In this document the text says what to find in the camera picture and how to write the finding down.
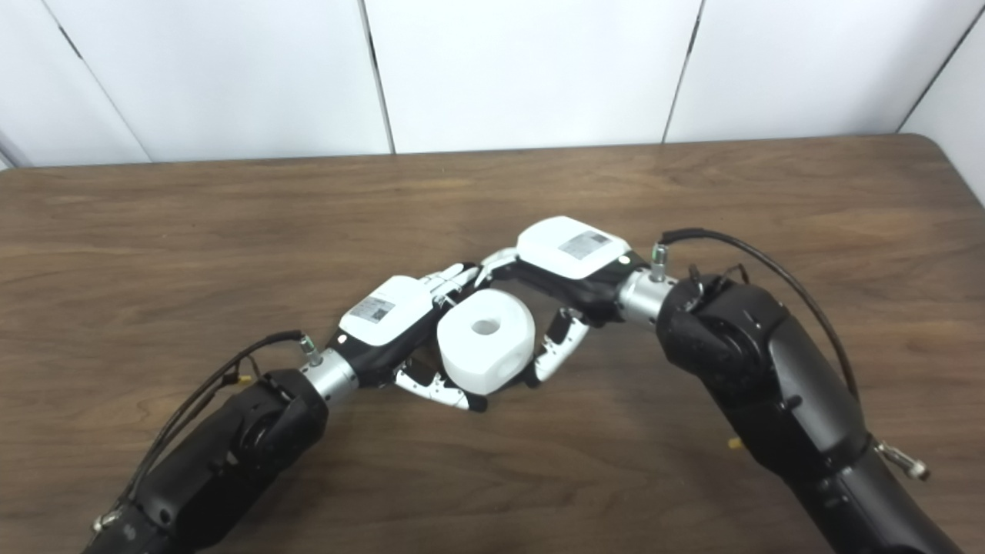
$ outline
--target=wooden table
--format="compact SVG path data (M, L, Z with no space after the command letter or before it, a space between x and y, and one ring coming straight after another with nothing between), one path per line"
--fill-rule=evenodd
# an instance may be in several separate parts
M932 143L884 136L0 173L0 552L79 551L240 347L321 340L390 275L555 214L641 252L704 226L772 253L842 334L871 429L931 463L907 489L966 551L985 541L985 214ZM678 273L750 262L672 255ZM611 326L484 415L361 391L213 551L828 552L731 436L653 337Z

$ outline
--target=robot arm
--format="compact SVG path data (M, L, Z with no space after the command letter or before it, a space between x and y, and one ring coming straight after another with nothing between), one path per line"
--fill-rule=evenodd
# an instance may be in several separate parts
M658 243L647 264L618 238L552 218L488 258L494 267L479 279L517 279L595 326L628 321L656 334L668 361L701 379L745 448L784 480L836 552L959 553L879 454L908 476L925 479L926 466L873 438L798 320L762 288L727 275L668 277L667 251Z
M400 382L411 355L433 337L441 315L478 271L459 263L422 279L392 277L346 312L323 352L292 331L237 355L213 375L216 385L190 417L184 408L197 394L165 425L162 437L176 437L219 387L239 381L239 363L254 350L292 340L307 363L270 372L230 397L157 465L166 442L155 441L131 485L94 523L96 534L85 552L190 554L218 543L280 472L321 439L331 407L358 388ZM179 416L183 423L173 428Z

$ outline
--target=white wall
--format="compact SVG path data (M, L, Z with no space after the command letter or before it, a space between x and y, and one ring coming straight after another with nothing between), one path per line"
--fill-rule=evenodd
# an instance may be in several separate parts
M983 0L707 0L669 142L891 133Z
M398 153L660 142L699 0L366 0Z
M985 203L985 19L979 20L902 132L936 141Z
M149 160L37 0L0 4L0 150L19 166Z
M155 162L389 153L358 0L47 0Z
M0 2L18 165L383 154L388 118L401 153L893 132L985 6L46 2Z

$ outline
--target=wire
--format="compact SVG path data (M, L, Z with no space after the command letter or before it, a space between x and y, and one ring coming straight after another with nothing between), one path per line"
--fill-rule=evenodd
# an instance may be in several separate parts
M134 471L134 474L130 478L130 481L127 483L126 487L124 487L122 494L120 494L119 499L113 508L115 509L122 501L126 500L130 496L130 493L136 492L137 487L140 485L141 481L143 481L144 476L146 476L150 471L151 467L154 465L154 462L161 456L167 445L174 439L174 437L178 435L178 433L181 432L182 429L184 429L185 426L188 425L192 419L194 419L195 416L205 409L205 406L212 400L212 397L215 395L216 391L227 384L220 382L210 390L210 387L216 384L216 381L220 380L229 370L236 370L238 372L239 364L244 359L250 360L250 363L253 365L254 372L259 376L259 368L256 366L256 361L250 356L253 352L278 342L299 341L303 336L304 334L299 330L283 331L268 335L240 351L238 354L230 358L229 361L224 363L220 368L215 370L207 379L205 379L205 381L203 381L202 384L200 384L198 388L196 388L195 391L192 392L176 410L174 410L171 417L164 423L164 426L154 438L154 441L151 443L151 447L147 450L147 454L144 455L144 459L142 459L137 465L137 469ZM202 398L203 395L206 395L203 401L199 405L195 406L195 409L192 410L188 418L182 420L181 418L185 412L188 411L188 408L190 408L196 400Z
M831 322L824 315L821 307L815 302L811 294L807 292L807 289L800 284L799 281L786 269L783 268L779 263L775 262L768 255L763 253L758 248L752 246L747 242L740 241L731 235L726 235L724 233L718 233L717 231L708 231L706 229L694 228L694 229L678 229L676 231L668 231L664 233L663 237L660 239L660 244L671 244L678 241L687 241L691 239L712 239L714 241L724 242L725 244L731 245L739 250L745 252L746 254L754 257L760 263L768 267L773 273L780 276L790 288L797 293L797 296L804 301L811 313L821 324L821 328L824 329L824 334L827 335L827 339L831 342L831 347L834 348L834 354L838 357L838 364L841 366L841 373L845 377L845 386L848 387L848 392L855 397L855 401L862 403L859 398L858 383L855 382L855 372L852 370L851 362L848 360L848 354L845 352L845 347L841 344L841 339L838 337L838 333L834 331L834 327Z

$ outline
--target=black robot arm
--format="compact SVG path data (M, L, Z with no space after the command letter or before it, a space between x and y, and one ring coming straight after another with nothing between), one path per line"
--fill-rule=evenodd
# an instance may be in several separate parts
M218 543L327 421L325 401L299 371L270 372L204 419L103 517L86 554L185 554Z
M720 276L681 281L656 333L668 361L701 379L835 552L960 552L889 472L879 455L887 446L866 428L858 401L769 293Z

